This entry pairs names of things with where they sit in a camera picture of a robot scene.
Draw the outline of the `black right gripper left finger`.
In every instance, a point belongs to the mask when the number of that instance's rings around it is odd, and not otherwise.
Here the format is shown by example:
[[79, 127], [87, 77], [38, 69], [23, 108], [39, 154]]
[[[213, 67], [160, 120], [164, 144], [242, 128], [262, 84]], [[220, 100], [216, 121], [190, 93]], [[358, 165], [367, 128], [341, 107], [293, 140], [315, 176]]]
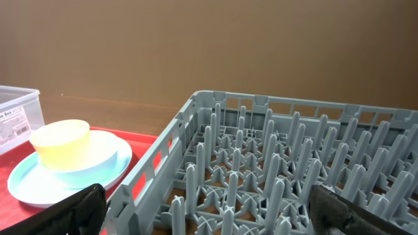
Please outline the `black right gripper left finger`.
[[106, 190], [94, 183], [11, 227], [1, 235], [99, 235], [107, 213]]

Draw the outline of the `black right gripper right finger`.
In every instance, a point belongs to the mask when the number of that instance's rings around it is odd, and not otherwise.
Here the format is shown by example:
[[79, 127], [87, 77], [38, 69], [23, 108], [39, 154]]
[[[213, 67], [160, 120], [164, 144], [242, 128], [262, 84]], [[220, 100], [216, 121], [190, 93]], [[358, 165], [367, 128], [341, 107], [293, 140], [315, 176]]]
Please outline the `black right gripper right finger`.
[[322, 185], [311, 188], [308, 214], [315, 234], [337, 229], [345, 235], [411, 235]]

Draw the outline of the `light blue plate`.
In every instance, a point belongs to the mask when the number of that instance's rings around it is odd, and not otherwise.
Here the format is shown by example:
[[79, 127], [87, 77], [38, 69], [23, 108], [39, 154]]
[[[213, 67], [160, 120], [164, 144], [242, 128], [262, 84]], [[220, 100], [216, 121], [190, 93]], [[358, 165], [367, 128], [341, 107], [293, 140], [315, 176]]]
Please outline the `light blue plate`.
[[[117, 138], [116, 146], [116, 166], [113, 170], [108, 170], [107, 177], [99, 182], [106, 190], [122, 179], [132, 159], [132, 149], [125, 140]], [[44, 169], [36, 152], [28, 155], [12, 170], [8, 177], [7, 189], [15, 199], [37, 208], [50, 207], [79, 192], [79, 189], [66, 187]]]

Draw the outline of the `light blue bowl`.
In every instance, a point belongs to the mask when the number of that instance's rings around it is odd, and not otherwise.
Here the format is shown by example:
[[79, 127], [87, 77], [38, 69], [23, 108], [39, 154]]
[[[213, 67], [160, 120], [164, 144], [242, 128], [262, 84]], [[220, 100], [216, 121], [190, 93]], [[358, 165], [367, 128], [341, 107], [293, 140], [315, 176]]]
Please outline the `light blue bowl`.
[[90, 131], [91, 146], [87, 165], [79, 170], [58, 171], [41, 166], [70, 189], [81, 189], [105, 179], [108, 170], [113, 170], [118, 158], [117, 136], [107, 131]]

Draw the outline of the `yellow plastic cup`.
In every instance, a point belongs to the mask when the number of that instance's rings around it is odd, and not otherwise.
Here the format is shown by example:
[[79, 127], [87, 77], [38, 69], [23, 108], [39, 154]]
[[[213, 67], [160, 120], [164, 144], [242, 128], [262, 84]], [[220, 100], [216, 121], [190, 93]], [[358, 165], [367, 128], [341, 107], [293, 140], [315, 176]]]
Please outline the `yellow plastic cup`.
[[79, 170], [87, 165], [90, 125], [80, 119], [56, 121], [33, 131], [29, 141], [46, 168]]

